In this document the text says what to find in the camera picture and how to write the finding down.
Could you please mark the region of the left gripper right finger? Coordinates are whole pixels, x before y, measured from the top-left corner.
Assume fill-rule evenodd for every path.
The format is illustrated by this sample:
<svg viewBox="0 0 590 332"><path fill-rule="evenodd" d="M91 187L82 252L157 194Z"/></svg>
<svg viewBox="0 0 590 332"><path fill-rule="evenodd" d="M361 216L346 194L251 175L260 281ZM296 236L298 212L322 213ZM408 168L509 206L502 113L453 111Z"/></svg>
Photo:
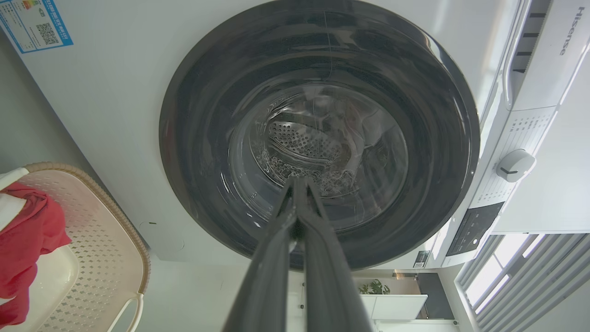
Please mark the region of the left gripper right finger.
<svg viewBox="0 0 590 332"><path fill-rule="evenodd" d="M371 332L360 294L316 185L297 179L308 332Z"/></svg>

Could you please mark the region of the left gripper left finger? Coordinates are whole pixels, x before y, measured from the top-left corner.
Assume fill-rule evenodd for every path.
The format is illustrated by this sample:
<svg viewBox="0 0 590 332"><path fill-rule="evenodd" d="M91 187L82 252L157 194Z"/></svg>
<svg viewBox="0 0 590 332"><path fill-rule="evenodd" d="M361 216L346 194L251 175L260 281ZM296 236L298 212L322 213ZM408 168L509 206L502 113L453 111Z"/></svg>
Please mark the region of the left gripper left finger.
<svg viewBox="0 0 590 332"><path fill-rule="evenodd" d="M224 324L225 332L284 332L295 178L289 178Z"/></svg>

